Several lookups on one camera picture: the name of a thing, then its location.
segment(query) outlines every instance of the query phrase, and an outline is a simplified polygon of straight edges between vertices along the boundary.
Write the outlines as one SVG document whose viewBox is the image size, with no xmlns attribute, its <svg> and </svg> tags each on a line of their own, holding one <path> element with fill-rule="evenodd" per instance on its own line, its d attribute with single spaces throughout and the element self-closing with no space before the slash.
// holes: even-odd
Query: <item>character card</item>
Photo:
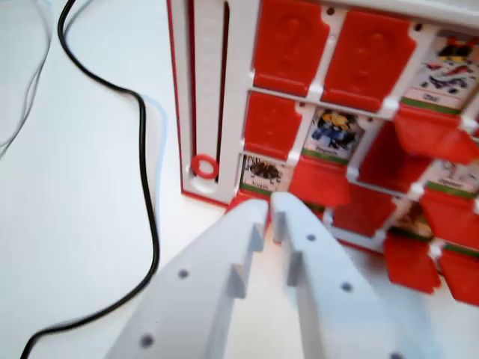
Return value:
<svg viewBox="0 0 479 359">
<path fill-rule="evenodd" d="M 364 133 L 358 125 L 360 117 L 357 114 L 316 108 L 302 154 L 347 163 Z"/>
<path fill-rule="evenodd" d="M 479 191 L 479 162 L 468 166 L 438 161 L 426 187 L 459 197 L 475 197 Z"/>
<path fill-rule="evenodd" d="M 245 156 L 242 164 L 240 188 L 270 195 L 287 191 L 293 178 L 293 168 L 268 162 L 259 157 Z"/>
<path fill-rule="evenodd" d="M 478 82 L 478 39 L 440 31 L 401 102 L 443 114 L 458 114 Z"/>
</svg>

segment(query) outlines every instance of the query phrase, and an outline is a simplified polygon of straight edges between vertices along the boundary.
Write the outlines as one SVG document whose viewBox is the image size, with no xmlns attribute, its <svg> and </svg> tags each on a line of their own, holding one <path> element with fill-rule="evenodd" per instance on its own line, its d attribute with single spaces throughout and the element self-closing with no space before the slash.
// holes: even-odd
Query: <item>cartoon character picture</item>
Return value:
<svg viewBox="0 0 479 359">
<path fill-rule="evenodd" d="M 401 101 L 444 114 L 457 114 L 478 82 L 478 39 L 441 31 Z"/>
<path fill-rule="evenodd" d="M 457 93 L 460 88 L 474 86 L 477 80 L 477 66 L 469 59 L 477 39 L 459 43 L 456 37 L 448 38 L 446 45 L 438 52 L 437 58 L 426 62 L 429 70 L 428 80 L 421 83 L 422 88 L 433 86 L 444 88 L 448 93 Z"/>
<path fill-rule="evenodd" d="M 249 157 L 245 169 L 250 171 L 251 178 L 258 176 L 269 180 L 272 185 L 274 185 L 275 182 L 280 183 L 281 181 L 281 174 L 276 166 L 261 159 Z"/>
<path fill-rule="evenodd" d="M 362 133 L 358 115 L 317 108 L 302 153 L 347 163 Z"/>
<path fill-rule="evenodd" d="M 356 116 L 344 112 L 325 110 L 322 113 L 316 113 L 318 116 L 317 129 L 311 135 L 315 140 L 321 138 L 328 139 L 328 147 L 345 150 L 356 139 L 356 134 L 351 131 L 351 126 L 356 123 Z"/>
<path fill-rule="evenodd" d="M 453 162 L 444 161 L 442 163 L 442 168 L 444 169 L 448 180 L 452 180 L 454 178 L 454 174 L 457 172 L 457 165 Z"/>
</svg>

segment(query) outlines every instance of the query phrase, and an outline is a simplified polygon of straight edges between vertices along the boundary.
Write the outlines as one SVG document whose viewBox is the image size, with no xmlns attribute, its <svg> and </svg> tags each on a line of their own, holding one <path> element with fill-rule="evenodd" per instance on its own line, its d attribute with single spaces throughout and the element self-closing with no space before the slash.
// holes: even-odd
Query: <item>white table surface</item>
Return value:
<svg viewBox="0 0 479 359">
<path fill-rule="evenodd" d="M 0 358 L 18 358 L 40 328 L 117 300 L 150 265 L 137 106 L 92 82 L 64 54 L 56 36 L 64 3 L 52 1 L 53 42 L 37 98 L 0 161 Z M 45 38 L 26 0 L 0 2 L 0 29 L 3 139 L 15 126 Z M 160 189 L 161 270 L 224 212 L 180 193 L 165 2 L 96 0 L 76 21 L 69 42 L 89 69 L 153 97 L 168 115 Z M 150 133 L 157 134 L 161 116 L 150 106 L 147 115 Z M 148 144 L 151 179 L 157 148 L 153 140 Z M 435 358 L 478 357 L 479 309 L 455 302 L 444 282 L 433 296 L 392 285 L 382 258 L 348 253 L 410 334 L 437 352 Z M 41 340 L 30 358 L 103 358 L 138 300 L 91 325 Z M 281 248 L 268 237 L 265 251 L 254 255 L 248 298 L 235 306 L 225 357 L 301 356 L 297 311 L 283 284 Z"/>
</svg>

